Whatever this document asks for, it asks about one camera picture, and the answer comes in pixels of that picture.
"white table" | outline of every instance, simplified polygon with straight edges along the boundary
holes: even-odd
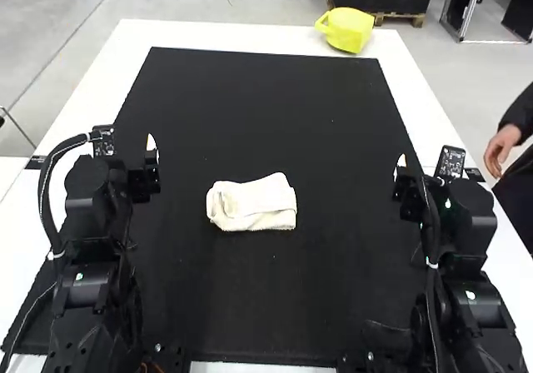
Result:
[[[310,27],[255,26],[220,23],[121,21],[38,146],[49,153],[60,141],[97,124],[113,123],[150,47],[347,57],[336,52]],[[433,167],[444,144],[465,147],[442,110],[400,36],[393,30],[375,30],[360,57],[377,58],[421,165]],[[57,226],[65,217],[63,180],[86,145],[68,153],[54,170],[52,212]],[[475,163],[467,155],[466,165]],[[4,263],[0,264],[0,315],[3,338],[48,251],[48,241],[37,214],[36,171],[24,171],[0,204],[0,231]],[[517,325],[526,362],[533,366],[533,261],[506,214],[496,203],[498,229],[488,250],[484,270],[502,294]],[[26,261],[16,266],[15,261]],[[42,357],[20,357],[17,371],[38,371]],[[194,371],[279,371],[280,366],[194,364]],[[293,372],[302,369],[284,368]],[[306,371],[317,371],[307,368]]]

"person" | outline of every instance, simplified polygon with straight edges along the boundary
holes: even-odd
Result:
[[[493,192],[530,254],[533,254],[533,146],[527,148],[505,173],[501,166],[511,149],[532,134],[533,83],[509,107],[483,156],[489,173],[500,179]]]

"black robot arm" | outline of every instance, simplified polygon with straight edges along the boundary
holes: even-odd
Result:
[[[160,191],[157,149],[146,151],[143,167],[128,170],[113,133],[110,126],[94,127],[62,142],[42,167],[39,212],[57,271],[43,372],[131,373],[141,364],[142,303],[128,229],[133,204]],[[94,157],[80,156],[67,174],[67,217],[57,232],[48,198],[52,169],[85,142],[92,142]]]
[[[417,177],[397,167],[393,199],[402,219],[420,225],[434,280],[411,313],[407,371],[526,372],[511,315],[481,271],[497,225],[492,195],[461,175],[441,177],[437,169],[434,177]]]

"wooden pallet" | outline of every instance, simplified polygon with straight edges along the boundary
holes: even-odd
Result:
[[[373,13],[372,15],[376,17],[376,22],[374,23],[375,26],[381,26],[386,17],[410,19],[411,25],[416,28],[421,28],[424,26],[424,21],[426,20],[426,15],[424,13],[377,12]]]
[[[333,9],[335,7],[335,3],[333,0],[326,0],[327,7],[329,9]],[[371,15],[376,17],[376,20],[374,21],[374,25],[379,27],[383,24],[383,20],[386,17],[391,18],[402,18],[402,19],[410,19],[411,25],[416,28],[421,28],[424,26],[424,21],[426,20],[426,15],[424,13],[396,13],[396,12],[369,12]]]

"black sleeve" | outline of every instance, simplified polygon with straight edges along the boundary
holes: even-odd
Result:
[[[522,132],[520,144],[533,134],[533,83],[509,107],[498,130],[509,123],[517,126]]]

